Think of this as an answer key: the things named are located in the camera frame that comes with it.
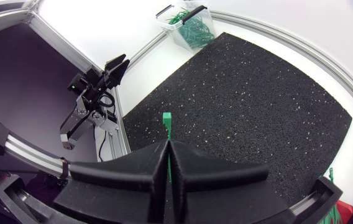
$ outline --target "black rubber mat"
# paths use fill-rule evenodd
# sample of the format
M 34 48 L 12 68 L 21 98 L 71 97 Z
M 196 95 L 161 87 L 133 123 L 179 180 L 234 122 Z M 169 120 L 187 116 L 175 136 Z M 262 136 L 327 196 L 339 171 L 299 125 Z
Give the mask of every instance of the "black rubber mat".
M 270 185 L 289 205 L 327 170 L 352 121 L 299 69 L 226 33 L 124 117 L 132 150 L 167 137 L 164 111 L 172 112 L 173 139 L 229 161 L 268 165 Z

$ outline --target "green cable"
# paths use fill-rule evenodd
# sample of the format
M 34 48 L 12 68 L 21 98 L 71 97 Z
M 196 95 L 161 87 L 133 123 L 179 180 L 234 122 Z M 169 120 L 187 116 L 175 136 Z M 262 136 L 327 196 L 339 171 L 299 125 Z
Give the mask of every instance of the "green cable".
M 330 180 L 334 183 L 334 174 L 332 171 L 332 167 L 330 168 Z M 326 217 L 321 220 L 320 224 L 330 224 L 332 220 L 332 224 L 343 224 L 342 218 L 338 212 L 337 205 L 334 205 L 330 212 L 326 215 Z
M 173 18 L 169 19 L 170 22 L 168 24 L 176 24 L 189 13 L 188 10 L 183 10 L 184 11 L 179 12 Z M 215 35 L 212 34 L 208 26 L 203 23 L 203 20 L 200 16 L 193 16 L 192 18 L 188 19 L 185 22 L 185 25 L 178 29 L 178 32 L 192 49 L 197 47 L 204 47 L 215 38 Z
M 163 113 L 163 124 L 168 131 L 168 140 L 171 140 L 171 113 L 164 112 Z M 171 158 L 168 155 L 168 176 L 170 177 L 170 183 L 172 184 L 171 180 Z

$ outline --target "plastic storage bin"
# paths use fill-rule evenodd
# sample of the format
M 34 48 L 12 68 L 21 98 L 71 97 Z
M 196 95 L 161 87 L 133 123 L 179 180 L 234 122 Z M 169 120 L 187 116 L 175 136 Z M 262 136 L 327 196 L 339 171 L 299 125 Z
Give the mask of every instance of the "plastic storage bin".
M 216 37 L 207 5 L 204 1 L 176 2 L 161 10 L 156 22 L 174 43 L 195 54 Z

